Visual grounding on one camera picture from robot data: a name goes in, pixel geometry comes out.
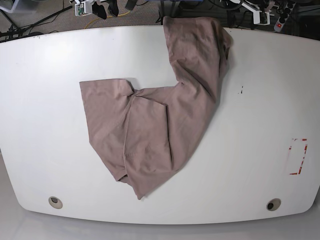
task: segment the power strip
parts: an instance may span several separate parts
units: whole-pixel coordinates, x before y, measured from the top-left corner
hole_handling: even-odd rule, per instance
[[[282,28],[284,27],[286,21],[289,18],[289,15],[292,13],[296,3],[294,1],[288,1],[285,8],[283,9],[282,14],[280,15],[278,21],[276,21],[276,24],[274,25],[274,30],[277,33],[280,33]]]

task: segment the crumpled fabric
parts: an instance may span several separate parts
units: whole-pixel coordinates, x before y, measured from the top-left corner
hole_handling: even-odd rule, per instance
[[[165,17],[163,28],[175,86],[135,90],[126,79],[80,83],[91,146],[139,200],[195,151],[219,98],[232,41],[211,17]]]

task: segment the floor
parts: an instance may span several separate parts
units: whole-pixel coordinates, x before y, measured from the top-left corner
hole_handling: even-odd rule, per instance
[[[127,13],[128,10],[125,9],[127,0],[118,0],[119,14]],[[144,0],[138,0],[137,4],[144,3]],[[105,6],[107,10],[108,4],[101,3]],[[33,24],[42,18],[45,18],[59,10],[62,7],[70,6],[69,0],[45,0],[41,1],[36,8],[35,14],[23,14],[23,13],[12,13],[8,16],[15,22],[19,27],[25,25]],[[156,1],[150,1],[147,4],[136,6],[133,11],[122,17],[111,17],[106,20],[99,19],[88,26],[88,28],[103,28],[103,27],[115,27],[115,26],[133,26],[133,25],[156,25],[160,23],[155,23],[159,17],[158,6]],[[46,22],[51,22],[48,24],[40,25],[34,27],[32,32],[41,32],[48,34],[52,31],[71,31],[84,29],[88,23],[98,17],[94,14],[87,16],[75,16],[75,9],[72,8],[66,12],[59,14],[59,16],[51,22],[49,19]],[[0,14],[0,32],[6,32],[10,27],[10,23],[5,19],[5,17]]]

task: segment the yellow cable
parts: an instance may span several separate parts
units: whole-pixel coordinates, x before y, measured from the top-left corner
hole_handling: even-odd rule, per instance
[[[118,15],[118,17],[123,17],[123,16],[127,15],[128,13],[130,13],[130,11],[127,11],[126,13],[120,14],[120,15]],[[96,19],[92,20],[91,22],[89,22],[89,23],[84,27],[84,29],[87,29],[87,27],[89,27],[90,24],[92,24],[92,23],[94,23],[95,21],[98,21],[98,20],[100,20],[100,19],[102,19],[102,18],[99,17],[99,18],[96,18]]]

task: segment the white table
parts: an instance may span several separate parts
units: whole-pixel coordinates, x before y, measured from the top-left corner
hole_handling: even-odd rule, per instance
[[[320,42],[227,31],[234,40],[230,71],[205,136],[186,166],[142,200],[114,181],[90,146],[79,82],[127,78],[136,89],[175,85],[163,28],[96,28],[1,43],[0,148],[21,206],[137,224],[222,223],[307,211],[320,185]],[[62,209],[50,206],[51,196],[62,200]],[[281,206],[268,211],[275,198]]]

